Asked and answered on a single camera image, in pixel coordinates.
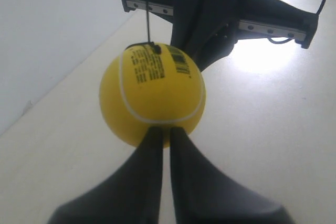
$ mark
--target black plastic part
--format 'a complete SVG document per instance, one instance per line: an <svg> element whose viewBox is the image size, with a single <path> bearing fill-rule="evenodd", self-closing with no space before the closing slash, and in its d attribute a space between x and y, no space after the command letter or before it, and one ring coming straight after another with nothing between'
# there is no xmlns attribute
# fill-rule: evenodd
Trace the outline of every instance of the black plastic part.
<svg viewBox="0 0 336 224"><path fill-rule="evenodd" d="M201 70L230 54L240 39L269 38L238 29L240 20L282 26L304 31L308 48L316 33L318 15L297 9L280 0L140 0L173 7L174 16L156 14L173 23L171 43L191 56ZM134 10L127 7L126 12Z"/></svg>
<svg viewBox="0 0 336 224"><path fill-rule="evenodd" d="M236 183L182 128L171 129L171 180L178 224L293 224L284 207Z"/></svg>
<svg viewBox="0 0 336 224"><path fill-rule="evenodd" d="M140 146L110 178L56 210L49 224L158 223L163 132L150 128Z"/></svg>

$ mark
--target white floor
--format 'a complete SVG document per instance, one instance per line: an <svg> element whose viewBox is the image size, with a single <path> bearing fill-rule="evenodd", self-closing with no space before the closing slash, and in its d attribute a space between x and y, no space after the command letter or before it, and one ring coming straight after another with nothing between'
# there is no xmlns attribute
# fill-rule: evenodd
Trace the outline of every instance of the white floor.
<svg viewBox="0 0 336 224"><path fill-rule="evenodd" d="M284 0L316 11L321 0ZM204 71L207 104L192 134L226 174L283 203L297 224L336 219L336 0L308 50L241 41ZM0 224L42 224L53 210L110 176L133 152L105 125L100 78L127 45L144 41L136 13L0 138ZM152 18L155 41L171 25ZM165 150L161 223L175 223Z"/></svg>

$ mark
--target yellow tennis ball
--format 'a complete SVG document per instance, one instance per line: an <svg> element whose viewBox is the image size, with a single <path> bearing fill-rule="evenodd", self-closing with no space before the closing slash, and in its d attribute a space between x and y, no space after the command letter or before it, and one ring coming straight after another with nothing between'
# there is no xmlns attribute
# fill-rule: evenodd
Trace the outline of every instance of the yellow tennis ball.
<svg viewBox="0 0 336 224"><path fill-rule="evenodd" d="M138 146L151 126L183 127L189 134L197 126L205 105L205 86L194 61L179 49L156 44L126 49L104 73L100 107L109 128L126 143Z"/></svg>

